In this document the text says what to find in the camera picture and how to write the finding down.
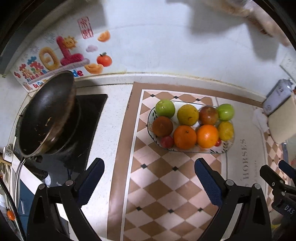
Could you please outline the large green apple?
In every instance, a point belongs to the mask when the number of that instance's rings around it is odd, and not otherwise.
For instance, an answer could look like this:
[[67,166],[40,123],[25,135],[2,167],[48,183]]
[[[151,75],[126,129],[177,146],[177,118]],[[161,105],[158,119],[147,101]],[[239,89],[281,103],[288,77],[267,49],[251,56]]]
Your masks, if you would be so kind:
[[156,104],[155,111],[158,116],[172,118],[175,114],[176,109],[172,101],[168,99],[162,99]]

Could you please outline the cream cutting board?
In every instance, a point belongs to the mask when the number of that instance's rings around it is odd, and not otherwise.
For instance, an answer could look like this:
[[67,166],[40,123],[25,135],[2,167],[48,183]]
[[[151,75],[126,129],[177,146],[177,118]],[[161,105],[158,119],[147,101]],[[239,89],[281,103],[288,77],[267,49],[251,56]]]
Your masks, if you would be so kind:
[[272,139],[281,144],[295,135],[295,98],[290,96],[274,113],[268,117]]

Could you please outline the grey blue spray can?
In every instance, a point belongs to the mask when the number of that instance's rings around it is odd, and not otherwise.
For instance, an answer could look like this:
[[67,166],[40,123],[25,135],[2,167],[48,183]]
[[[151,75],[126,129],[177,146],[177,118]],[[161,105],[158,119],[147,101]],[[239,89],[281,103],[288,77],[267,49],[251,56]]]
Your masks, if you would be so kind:
[[291,79],[280,79],[263,102],[263,111],[269,116],[278,109],[291,95],[295,83]]

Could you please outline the red cherry tomato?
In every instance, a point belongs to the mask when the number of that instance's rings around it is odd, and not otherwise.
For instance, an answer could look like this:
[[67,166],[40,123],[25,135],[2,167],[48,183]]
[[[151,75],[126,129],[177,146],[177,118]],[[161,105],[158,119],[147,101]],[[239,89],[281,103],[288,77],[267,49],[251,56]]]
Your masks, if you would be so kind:
[[216,144],[215,144],[215,147],[218,147],[218,146],[220,146],[220,145],[221,145],[221,143],[222,143],[222,140],[219,138],[219,139],[217,140]]
[[165,149],[172,148],[174,146],[174,139],[170,135],[162,137],[161,146]]

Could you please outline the small green apple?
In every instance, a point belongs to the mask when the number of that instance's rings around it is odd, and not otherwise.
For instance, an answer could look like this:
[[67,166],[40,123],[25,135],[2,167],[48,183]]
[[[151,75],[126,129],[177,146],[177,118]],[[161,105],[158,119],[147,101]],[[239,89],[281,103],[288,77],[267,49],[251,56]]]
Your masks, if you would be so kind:
[[217,108],[221,121],[229,121],[234,117],[234,107],[228,103],[222,104]]

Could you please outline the dark red-brown apple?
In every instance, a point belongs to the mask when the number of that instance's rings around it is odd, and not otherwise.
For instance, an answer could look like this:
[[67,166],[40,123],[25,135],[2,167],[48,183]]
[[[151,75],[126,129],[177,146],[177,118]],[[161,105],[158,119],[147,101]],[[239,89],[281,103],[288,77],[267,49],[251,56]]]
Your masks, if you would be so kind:
[[199,110],[199,123],[201,125],[215,125],[219,119],[218,111],[214,107],[204,106]]

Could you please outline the dark red plum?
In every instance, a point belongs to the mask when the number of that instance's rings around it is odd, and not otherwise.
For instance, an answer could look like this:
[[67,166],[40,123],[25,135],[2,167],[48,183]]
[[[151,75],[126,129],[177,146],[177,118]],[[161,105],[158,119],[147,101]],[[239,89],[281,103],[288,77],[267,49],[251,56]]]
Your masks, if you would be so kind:
[[165,116],[159,116],[152,123],[152,131],[158,137],[170,135],[173,128],[174,126],[172,121]]

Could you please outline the black frying pan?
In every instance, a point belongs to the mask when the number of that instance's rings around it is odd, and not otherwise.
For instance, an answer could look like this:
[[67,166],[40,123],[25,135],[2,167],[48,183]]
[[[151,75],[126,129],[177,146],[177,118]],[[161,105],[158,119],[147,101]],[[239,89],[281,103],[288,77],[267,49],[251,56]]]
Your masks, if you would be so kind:
[[22,115],[18,146],[24,158],[46,153],[63,132],[76,98],[71,71],[63,71],[46,81],[32,97]]

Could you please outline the yellow-green citrus fruit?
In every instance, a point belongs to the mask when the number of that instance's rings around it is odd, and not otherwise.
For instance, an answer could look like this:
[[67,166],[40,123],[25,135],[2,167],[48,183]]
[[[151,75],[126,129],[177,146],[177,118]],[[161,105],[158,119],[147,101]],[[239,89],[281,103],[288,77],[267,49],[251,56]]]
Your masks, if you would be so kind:
[[190,104],[181,106],[177,112],[180,125],[193,126],[199,120],[198,110]]

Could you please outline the white cup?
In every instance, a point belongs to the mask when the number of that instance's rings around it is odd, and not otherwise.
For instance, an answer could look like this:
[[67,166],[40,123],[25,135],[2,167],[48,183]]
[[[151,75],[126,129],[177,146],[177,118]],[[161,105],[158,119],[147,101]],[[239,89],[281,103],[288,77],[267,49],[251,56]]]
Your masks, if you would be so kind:
[[14,154],[13,154],[13,151],[12,151],[10,145],[4,146],[3,147],[3,160],[11,163],[13,161],[13,157],[14,157]]

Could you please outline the colourful wall sticker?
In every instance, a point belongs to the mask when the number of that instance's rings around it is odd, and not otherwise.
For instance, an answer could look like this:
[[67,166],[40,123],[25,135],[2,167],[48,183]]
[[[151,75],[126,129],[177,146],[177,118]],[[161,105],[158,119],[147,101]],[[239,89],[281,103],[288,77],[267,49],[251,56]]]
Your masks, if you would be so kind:
[[100,75],[112,64],[104,46],[110,39],[110,30],[91,17],[58,21],[29,44],[10,72],[26,92],[66,70],[74,78]]

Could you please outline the orange tangerine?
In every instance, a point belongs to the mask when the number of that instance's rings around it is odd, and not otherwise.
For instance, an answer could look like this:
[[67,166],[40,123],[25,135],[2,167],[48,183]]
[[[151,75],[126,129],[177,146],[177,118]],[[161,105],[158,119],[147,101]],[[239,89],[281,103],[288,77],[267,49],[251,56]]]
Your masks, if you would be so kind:
[[178,126],[173,133],[173,139],[178,148],[188,150],[196,145],[197,135],[190,126]]

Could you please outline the yellow lemon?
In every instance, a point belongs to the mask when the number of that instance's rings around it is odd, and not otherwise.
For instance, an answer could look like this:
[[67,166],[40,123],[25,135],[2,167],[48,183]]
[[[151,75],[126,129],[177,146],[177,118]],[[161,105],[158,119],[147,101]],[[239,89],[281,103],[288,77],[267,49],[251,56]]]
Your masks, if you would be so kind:
[[233,124],[229,121],[222,121],[218,125],[218,132],[219,132],[219,138],[227,142],[228,140],[232,139],[234,136],[234,127]]

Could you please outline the large orange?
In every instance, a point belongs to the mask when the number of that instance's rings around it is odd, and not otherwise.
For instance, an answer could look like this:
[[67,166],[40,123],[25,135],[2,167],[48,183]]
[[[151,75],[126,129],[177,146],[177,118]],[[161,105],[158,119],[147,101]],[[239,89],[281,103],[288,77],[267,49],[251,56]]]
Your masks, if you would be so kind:
[[204,149],[213,147],[218,139],[219,132],[213,125],[202,125],[196,130],[197,144]]

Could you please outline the oval floral ceramic plate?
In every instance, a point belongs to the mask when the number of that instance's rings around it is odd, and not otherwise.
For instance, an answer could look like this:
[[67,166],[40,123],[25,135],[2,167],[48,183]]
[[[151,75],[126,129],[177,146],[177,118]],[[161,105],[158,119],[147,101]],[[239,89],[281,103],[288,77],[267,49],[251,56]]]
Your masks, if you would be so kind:
[[[189,102],[183,102],[183,101],[172,101],[174,106],[175,106],[175,114],[174,116],[171,118],[171,122],[173,123],[173,131],[170,134],[170,136],[173,136],[173,133],[175,131],[175,129],[180,125],[178,118],[177,118],[177,112],[178,110],[184,106],[185,104],[190,104],[192,106],[194,106],[197,110],[200,110],[202,107],[206,106],[205,104],[199,104],[199,103],[189,103]],[[172,151],[172,152],[184,152],[184,153],[209,153],[209,154],[223,154],[226,153],[227,151],[230,150],[230,148],[232,147],[233,143],[234,143],[234,136],[228,140],[228,141],[221,141],[221,144],[219,146],[213,146],[211,148],[208,149],[204,149],[202,147],[200,147],[199,145],[195,145],[193,148],[188,149],[188,150],[184,150],[184,149],[180,149],[178,148],[176,145],[174,145],[172,148],[170,149],[166,149],[161,145],[161,138],[158,137],[156,134],[154,134],[154,132],[152,131],[152,123],[156,120],[156,118],[158,117],[157,112],[156,112],[156,107],[153,107],[148,115],[147,118],[147,132],[149,134],[149,136],[151,137],[151,139],[161,148],[168,150],[168,151]]]

